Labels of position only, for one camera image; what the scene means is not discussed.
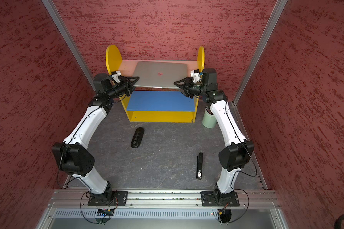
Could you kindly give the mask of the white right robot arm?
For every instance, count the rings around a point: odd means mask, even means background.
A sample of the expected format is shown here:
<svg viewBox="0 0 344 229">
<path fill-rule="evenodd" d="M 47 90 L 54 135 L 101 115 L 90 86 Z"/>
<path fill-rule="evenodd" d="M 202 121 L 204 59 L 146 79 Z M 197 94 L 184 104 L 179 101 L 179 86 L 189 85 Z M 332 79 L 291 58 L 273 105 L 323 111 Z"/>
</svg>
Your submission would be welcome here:
<svg viewBox="0 0 344 229">
<path fill-rule="evenodd" d="M 248 141 L 240 131 L 228 105 L 228 98 L 223 90 L 218 89 L 217 73 L 213 68 L 203 71 L 193 70 L 190 77 L 174 82 L 179 91 L 189 98 L 202 98 L 215 117 L 222 132 L 225 148 L 219 153 L 222 166 L 213 193 L 217 204 L 226 204 L 233 198 L 234 184 L 239 173 L 250 161 L 254 143 Z"/>
</svg>

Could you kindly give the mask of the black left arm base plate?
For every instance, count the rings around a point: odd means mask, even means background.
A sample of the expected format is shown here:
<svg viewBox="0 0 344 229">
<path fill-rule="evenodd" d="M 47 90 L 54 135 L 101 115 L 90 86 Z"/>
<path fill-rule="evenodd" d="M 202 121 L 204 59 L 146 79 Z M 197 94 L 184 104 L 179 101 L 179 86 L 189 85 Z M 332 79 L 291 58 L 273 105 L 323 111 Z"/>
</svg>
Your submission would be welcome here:
<svg viewBox="0 0 344 229">
<path fill-rule="evenodd" d="M 104 194 L 90 194 L 88 206 L 99 207 L 99 206 L 121 206 L 126 205 L 128 199 L 127 191 L 111 191 L 105 192 Z"/>
</svg>

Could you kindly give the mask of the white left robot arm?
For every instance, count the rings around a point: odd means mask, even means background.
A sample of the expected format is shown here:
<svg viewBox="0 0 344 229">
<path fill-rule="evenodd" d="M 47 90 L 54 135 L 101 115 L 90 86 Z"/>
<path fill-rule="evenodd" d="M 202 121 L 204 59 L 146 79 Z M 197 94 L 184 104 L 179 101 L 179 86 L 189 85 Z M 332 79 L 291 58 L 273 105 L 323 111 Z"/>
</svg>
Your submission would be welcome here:
<svg viewBox="0 0 344 229">
<path fill-rule="evenodd" d="M 96 95 L 75 129 L 52 147 L 58 170 L 79 179 L 96 204 L 110 204 L 114 197 L 111 184 L 97 172 L 95 158 L 88 152 L 89 142 L 101 121 L 109 114 L 115 99 L 130 96 L 138 76 L 125 77 L 119 71 L 95 76 Z"/>
</svg>

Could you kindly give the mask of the silver laptop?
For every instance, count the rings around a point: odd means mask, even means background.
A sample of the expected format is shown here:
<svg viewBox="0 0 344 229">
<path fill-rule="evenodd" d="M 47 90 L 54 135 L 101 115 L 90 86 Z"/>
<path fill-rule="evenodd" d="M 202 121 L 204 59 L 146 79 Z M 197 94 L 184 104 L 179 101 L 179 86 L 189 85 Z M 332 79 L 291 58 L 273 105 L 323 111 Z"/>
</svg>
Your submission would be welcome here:
<svg viewBox="0 0 344 229">
<path fill-rule="evenodd" d="M 186 78 L 187 64 L 138 62 L 133 77 L 139 77 L 136 87 L 177 89 L 174 82 Z"/>
</svg>

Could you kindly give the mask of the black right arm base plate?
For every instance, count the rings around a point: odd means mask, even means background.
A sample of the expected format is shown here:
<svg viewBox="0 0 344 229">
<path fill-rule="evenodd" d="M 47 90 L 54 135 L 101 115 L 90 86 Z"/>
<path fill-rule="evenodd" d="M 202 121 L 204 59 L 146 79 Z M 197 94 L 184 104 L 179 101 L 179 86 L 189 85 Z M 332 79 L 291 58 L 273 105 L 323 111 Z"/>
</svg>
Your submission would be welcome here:
<svg viewBox="0 0 344 229">
<path fill-rule="evenodd" d="M 235 191 L 222 194 L 218 189 L 202 191 L 201 201 L 204 207 L 239 207 L 238 195 Z"/>
</svg>

